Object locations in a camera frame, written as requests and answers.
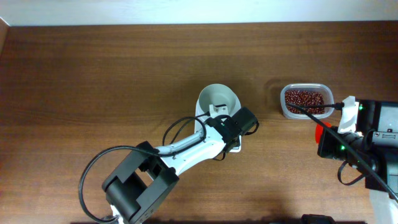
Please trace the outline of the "orange measuring scoop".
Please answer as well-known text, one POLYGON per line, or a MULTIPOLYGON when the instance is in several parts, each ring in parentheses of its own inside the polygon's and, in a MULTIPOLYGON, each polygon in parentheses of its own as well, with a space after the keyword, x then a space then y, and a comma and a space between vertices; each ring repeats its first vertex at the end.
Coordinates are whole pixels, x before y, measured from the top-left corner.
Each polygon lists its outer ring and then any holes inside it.
POLYGON ((323 134, 323 126, 321 126, 320 124, 317 124, 316 128, 315 128, 315 142, 317 144, 320 143, 322 134, 323 134))

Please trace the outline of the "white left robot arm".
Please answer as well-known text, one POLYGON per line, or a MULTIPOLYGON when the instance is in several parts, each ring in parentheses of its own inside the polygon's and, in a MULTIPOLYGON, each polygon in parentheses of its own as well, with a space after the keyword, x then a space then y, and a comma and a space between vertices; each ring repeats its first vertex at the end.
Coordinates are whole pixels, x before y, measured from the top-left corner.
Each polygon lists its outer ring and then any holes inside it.
POLYGON ((165 200, 179 175, 196 164, 225 155, 259 126, 246 108, 200 121, 191 136, 166 146, 137 145, 102 184, 115 223, 143 223, 165 200))

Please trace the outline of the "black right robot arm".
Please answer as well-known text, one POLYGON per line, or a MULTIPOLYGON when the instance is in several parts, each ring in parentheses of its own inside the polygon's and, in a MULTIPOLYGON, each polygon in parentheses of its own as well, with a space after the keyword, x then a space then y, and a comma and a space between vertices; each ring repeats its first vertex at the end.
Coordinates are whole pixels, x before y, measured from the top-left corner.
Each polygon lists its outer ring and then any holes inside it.
MULTIPOLYGON (((379 177, 397 193, 397 103, 388 101, 344 100, 338 126, 328 126, 343 138, 379 177)), ((360 165, 347 148, 319 124, 315 129, 317 154, 326 159, 342 161, 337 173, 342 181, 346 165, 357 169, 361 175, 345 185, 365 180, 377 223, 397 223, 397 202, 377 180, 360 165)))

